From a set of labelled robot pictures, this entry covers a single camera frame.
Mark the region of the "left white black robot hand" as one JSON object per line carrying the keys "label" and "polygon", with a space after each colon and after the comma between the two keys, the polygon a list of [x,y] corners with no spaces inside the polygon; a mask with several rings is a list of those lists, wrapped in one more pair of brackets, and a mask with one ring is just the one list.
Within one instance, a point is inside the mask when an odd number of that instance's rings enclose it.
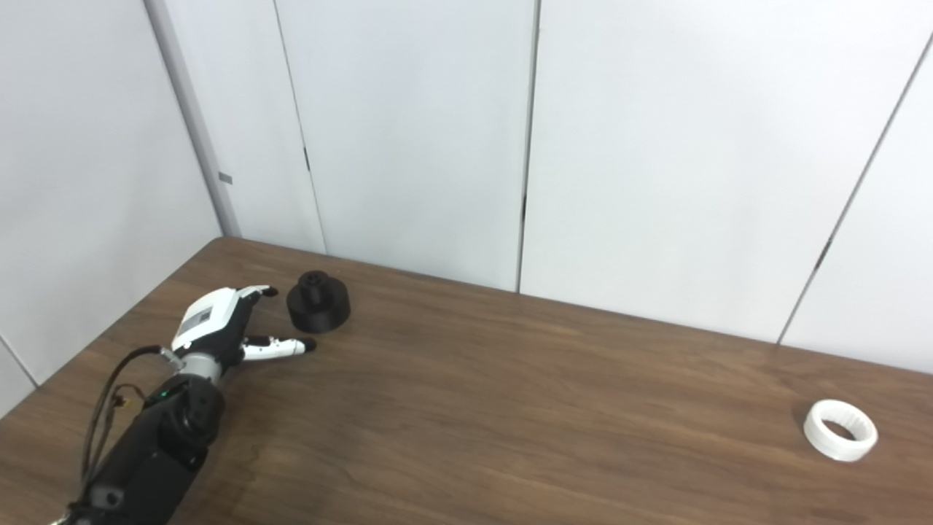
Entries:
{"label": "left white black robot hand", "polygon": [[248,336],[254,306],[278,290],[268,285],[220,288],[197,299],[186,312],[172,341],[180,373],[216,381],[242,362],[273,361],[310,354],[312,338]]}

